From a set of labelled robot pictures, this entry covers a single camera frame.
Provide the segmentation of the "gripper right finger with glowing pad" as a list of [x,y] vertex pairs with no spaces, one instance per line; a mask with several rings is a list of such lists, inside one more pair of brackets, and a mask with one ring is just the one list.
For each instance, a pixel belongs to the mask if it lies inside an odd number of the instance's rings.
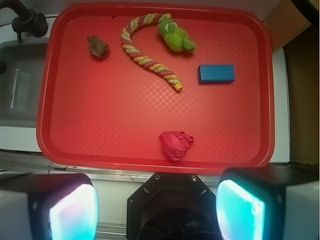
[[228,168],[216,191],[224,240],[318,240],[319,173],[288,166]]

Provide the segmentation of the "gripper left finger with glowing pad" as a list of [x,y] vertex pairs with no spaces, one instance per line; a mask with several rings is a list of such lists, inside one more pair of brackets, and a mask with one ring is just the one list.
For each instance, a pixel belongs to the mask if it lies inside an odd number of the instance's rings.
[[93,240],[98,216],[98,193],[86,174],[0,176],[2,240]]

